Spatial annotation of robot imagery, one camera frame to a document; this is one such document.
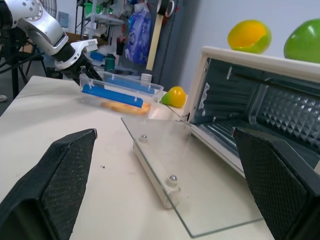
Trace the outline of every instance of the plastic tray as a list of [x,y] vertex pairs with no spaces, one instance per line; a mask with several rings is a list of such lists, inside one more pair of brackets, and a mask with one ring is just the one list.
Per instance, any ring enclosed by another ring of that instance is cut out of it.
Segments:
[[80,89],[86,96],[82,101],[115,112],[148,117],[153,104],[162,97],[163,86],[129,77],[98,72],[103,81],[80,75]]

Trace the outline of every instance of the toaster oven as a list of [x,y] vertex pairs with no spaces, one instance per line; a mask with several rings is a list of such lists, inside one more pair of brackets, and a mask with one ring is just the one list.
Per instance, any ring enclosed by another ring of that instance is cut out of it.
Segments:
[[320,65],[203,47],[180,121],[123,118],[193,238],[264,219],[320,239]]

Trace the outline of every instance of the white table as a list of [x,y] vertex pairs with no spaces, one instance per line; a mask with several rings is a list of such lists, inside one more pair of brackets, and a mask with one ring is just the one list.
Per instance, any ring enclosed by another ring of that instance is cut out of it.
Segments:
[[[96,128],[92,162],[72,240],[188,240],[173,210],[165,210],[139,161],[121,115],[79,102],[73,81],[34,76],[0,118],[0,202],[38,163],[50,144]],[[152,118],[178,120],[159,104]],[[259,221],[201,240],[272,240]]]

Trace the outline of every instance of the plastic bag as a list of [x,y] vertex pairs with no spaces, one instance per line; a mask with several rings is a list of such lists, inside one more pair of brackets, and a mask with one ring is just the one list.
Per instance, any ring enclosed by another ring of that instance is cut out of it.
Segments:
[[129,39],[125,57],[135,64],[146,64],[150,50],[151,15],[146,3],[134,5],[129,18]]

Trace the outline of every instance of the robotic arm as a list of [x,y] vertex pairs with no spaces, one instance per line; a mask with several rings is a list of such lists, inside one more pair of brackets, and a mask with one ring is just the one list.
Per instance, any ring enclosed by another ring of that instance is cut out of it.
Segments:
[[79,84],[80,74],[102,80],[83,52],[97,49],[97,40],[68,43],[60,24],[49,15],[39,0],[0,0],[0,29],[22,29],[47,55],[55,58],[56,67]]

